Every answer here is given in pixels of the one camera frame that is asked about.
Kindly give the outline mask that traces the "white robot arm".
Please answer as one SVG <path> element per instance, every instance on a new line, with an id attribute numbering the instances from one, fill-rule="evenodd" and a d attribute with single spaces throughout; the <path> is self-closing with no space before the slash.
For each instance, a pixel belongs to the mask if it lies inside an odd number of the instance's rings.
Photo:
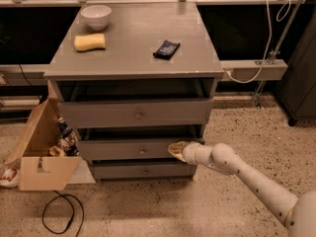
<path id="1" fill-rule="evenodd" d="M 202 165 L 223 175 L 237 176 L 287 229 L 288 237 L 316 237 L 316 191 L 297 197 L 246 162 L 225 143 L 213 146 L 180 141 L 169 153 L 190 165 Z"/>

